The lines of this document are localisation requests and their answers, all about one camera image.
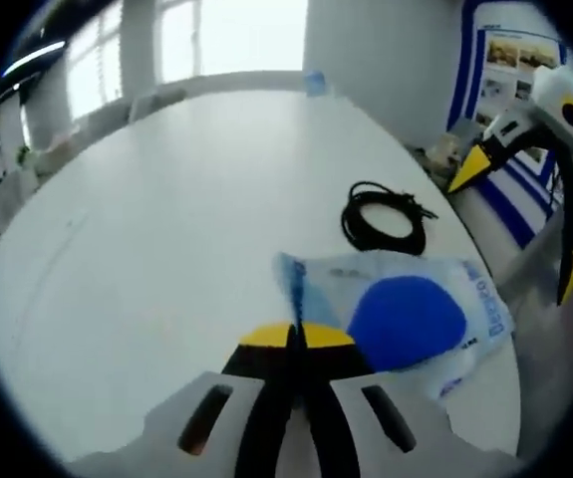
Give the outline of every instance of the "blue sponge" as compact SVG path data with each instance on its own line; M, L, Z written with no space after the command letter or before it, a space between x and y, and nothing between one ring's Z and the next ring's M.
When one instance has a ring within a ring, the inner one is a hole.
M417 276L377 282L348 327L375 371L406 368L456 347L465 314L439 284Z

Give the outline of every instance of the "grey gripper base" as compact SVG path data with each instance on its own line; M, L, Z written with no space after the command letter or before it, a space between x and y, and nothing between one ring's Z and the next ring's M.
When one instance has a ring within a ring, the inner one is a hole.
M454 435L445 412L431 401L399 390L389 373L335 380L332 387L348 419L361 476L491 478L510 476L516 458L480 451ZM263 380L205 372L152 410L143 434L112 453L94 453L70 463L74 475L89 478L233 478L237 449ZM198 456L177 441L208 392L232 389L208 441ZM416 446L404 453L384 433L362 389L379 386L404 418Z

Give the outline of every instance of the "white table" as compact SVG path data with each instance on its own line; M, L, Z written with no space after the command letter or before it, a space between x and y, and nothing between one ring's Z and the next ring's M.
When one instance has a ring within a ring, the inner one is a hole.
M346 100L208 95L84 151L0 241L0 373L29 423L66 460L135 438L149 410L220 370L240 336L290 319L276 252L353 252L339 218L360 179L411 191L439 216L426 221L427 256L478 258L402 146ZM512 343L446 408L461 437L514 453Z

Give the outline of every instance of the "poster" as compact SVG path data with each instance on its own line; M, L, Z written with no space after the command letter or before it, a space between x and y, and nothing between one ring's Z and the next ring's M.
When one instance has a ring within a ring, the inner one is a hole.
M534 70L560 64L558 43L527 33L487 31L485 54L474 112L474 121L487 127L513 102L528 102ZM541 173L547 151L530 148L516 157L536 175Z

